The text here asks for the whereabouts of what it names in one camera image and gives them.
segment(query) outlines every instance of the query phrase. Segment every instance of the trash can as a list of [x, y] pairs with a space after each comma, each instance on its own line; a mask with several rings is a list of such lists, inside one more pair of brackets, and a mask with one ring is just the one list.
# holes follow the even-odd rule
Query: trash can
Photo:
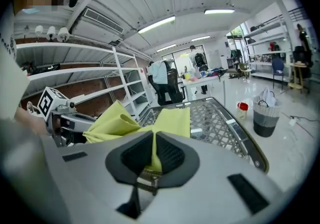
[[275, 106], [269, 107], [266, 101], [261, 100], [260, 96], [253, 98], [253, 129], [261, 137], [270, 137], [275, 130], [279, 120], [281, 106], [276, 100]]
[[237, 118], [242, 120], [246, 119], [249, 105], [244, 102], [240, 102], [240, 103], [237, 103], [237, 107], [238, 107], [236, 110]]

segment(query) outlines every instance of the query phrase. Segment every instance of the basket handle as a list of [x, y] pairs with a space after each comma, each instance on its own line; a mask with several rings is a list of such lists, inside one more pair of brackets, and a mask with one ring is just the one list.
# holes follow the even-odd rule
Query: basket handle
[[260, 102], [265, 102], [266, 106], [269, 107], [269, 105], [267, 104], [267, 102], [266, 102], [265, 100], [260, 100], [260, 101], [258, 102], [258, 105], [260, 105]]

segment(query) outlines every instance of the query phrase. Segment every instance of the red and white container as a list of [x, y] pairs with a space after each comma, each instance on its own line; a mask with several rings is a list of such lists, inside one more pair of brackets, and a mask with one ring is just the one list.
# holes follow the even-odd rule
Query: red and white container
[[249, 105], [247, 103], [240, 102], [237, 104], [237, 107], [236, 117], [240, 120], [246, 119]]

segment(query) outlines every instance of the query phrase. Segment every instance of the gray and black basket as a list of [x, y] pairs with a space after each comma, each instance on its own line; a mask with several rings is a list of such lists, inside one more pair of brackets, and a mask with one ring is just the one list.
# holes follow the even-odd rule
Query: gray and black basket
[[270, 137], [278, 122], [281, 105], [279, 100], [276, 100], [275, 106], [271, 107], [266, 101], [260, 99], [260, 96], [253, 98], [253, 129], [261, 137]]

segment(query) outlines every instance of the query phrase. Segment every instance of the white table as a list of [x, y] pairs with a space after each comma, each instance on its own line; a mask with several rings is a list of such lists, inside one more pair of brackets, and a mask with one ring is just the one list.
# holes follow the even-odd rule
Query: white table
[[219, 77], [218, 76], [211, 76], [211, 77], [205, 77], [205, 78], [200, 78], [195, 82], [192, 81], [187, 81], [185, 79], [182, 80], [183, 85], [185, 86], [185, 92], [186, 92], [186, 96], [187, 96], [187, 100], [191, 101], [192, 100], [192, 92], [191, 92], [191, 88], [194, 87], [199, 87], [199, 86], [204, 86], [204, 85], [210, 85], [212, 83], [223, 83], [223, 105], [226, 106], [226, 86], [225, 86], [225, 79], [228, 79], [228, 76], [226, 74], [224, 74], [223, 76], [220, 77], [220, 81], [219, 81]]

